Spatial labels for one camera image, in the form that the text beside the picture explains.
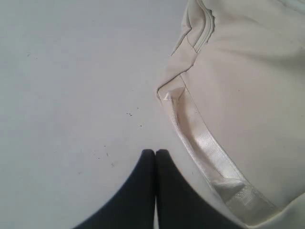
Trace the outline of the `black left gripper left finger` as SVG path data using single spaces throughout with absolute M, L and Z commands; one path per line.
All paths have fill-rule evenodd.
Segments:
M 122 187 L 77 229 L 152 229 L 155 211 L 155 154 L 151 149 L 140 158 Z

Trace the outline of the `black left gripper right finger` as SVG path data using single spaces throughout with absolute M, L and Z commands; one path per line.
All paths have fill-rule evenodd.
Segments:
M 156 205 L 161 229 L 237 229 L 184 179 L 169 152 L 155 154 Z

